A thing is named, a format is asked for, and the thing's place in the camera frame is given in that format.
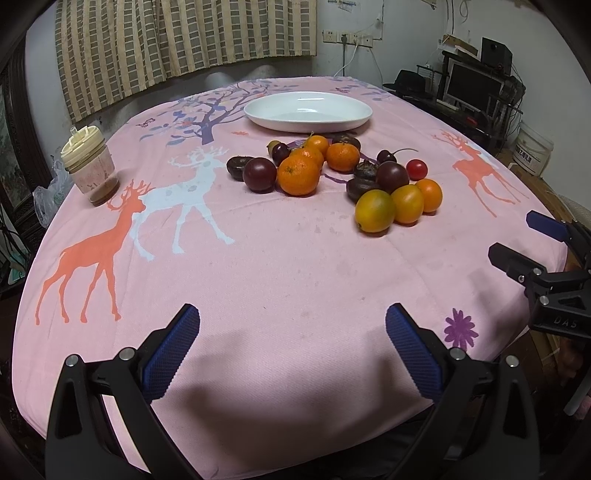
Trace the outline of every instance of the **white deer print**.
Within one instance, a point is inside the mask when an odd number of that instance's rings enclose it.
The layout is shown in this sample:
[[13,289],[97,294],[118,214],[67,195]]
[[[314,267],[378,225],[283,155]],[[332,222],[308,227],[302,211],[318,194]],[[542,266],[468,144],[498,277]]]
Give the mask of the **white deer print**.
[[140,196],[140,199],[145,205],[145,210],[134,213],[129,236],[133,239],[134,245],[142,257],[148,261],[154,259],[154,255],[139,243],[139,227],[152,213],[173,208],[177,205],[181,205],[182,210],[177,219],[177,227],[174,232],[173,253],[184,253],[178,242],[181,228],[192,208],[195,208],[201,213],[203,219],[211,225],[220,240],[225,242],[226,245],[234,243],[232,238],[228,237],[219,229],[216,221],[213,219],[212,211],[207,207],[203,198],[209,192],[216,179],[214,169],[224,167],[224,164],[216,157],[224,155],[226,152],[227,150],[222,150],[221,148],[212,148],[208,153],[205,153],[202,148],[197,148],[188,154],[189,163],[177,163],[176,158],[173,158],[168,163],[180,168],[195,168],[195,176],[191,180],[175,183],[168,187],[151,189],[145,195]]

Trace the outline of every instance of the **screw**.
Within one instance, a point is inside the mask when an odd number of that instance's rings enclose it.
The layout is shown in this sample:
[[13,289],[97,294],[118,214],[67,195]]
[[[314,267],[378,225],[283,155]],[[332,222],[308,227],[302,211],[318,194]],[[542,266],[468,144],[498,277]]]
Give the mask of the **screw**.
[[519,359],[515,355],[507,355],[505,362],[507,362],[507,365],[509,365],[511,368],[519,366]]
[[73,367],[77,363],[78,363],[78,355],[70,355],[68,358],[66,358],[66,365],[68,367]]
[[466,352],[458,347],[450,348],[449,354],[454,360],[464,360],[466,358]]
[[130,346],[123,348],[123,350],[119,352],[119,358],[121,358],[122,360],[131,360],[134,357],[134,355],[135,350]]

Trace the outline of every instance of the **computer monitor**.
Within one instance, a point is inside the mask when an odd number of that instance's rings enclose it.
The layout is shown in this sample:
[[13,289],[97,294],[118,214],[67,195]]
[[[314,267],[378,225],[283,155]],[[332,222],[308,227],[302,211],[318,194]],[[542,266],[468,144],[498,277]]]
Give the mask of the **computer monitor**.
[[[475,111],[486,112],[489,94],[499,96],[504,82],[467,65],[451,62],[445,95]],[[496,100],[491,98],[488,114],[492,115]]]

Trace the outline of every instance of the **speaker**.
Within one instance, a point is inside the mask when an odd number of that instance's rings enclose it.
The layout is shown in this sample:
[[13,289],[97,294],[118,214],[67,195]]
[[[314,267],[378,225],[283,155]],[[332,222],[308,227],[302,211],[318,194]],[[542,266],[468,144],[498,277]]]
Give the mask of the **speaker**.
[[513,54],[506,45],[490,38],[482,37],[482,48],[480,50],[480,61],[500,73],[511,75],[511,64]]

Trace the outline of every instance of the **cup lid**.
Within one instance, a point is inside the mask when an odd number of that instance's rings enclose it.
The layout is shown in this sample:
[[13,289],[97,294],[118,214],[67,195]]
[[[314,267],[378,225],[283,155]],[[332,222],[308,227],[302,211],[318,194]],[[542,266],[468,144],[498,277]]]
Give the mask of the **cup lid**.
[[94,125],[85,126],[80,130],[72,127],[70,133],[72,136],[61,149],[61,159],[65,168],[76,164],[105,141],[100,129]]

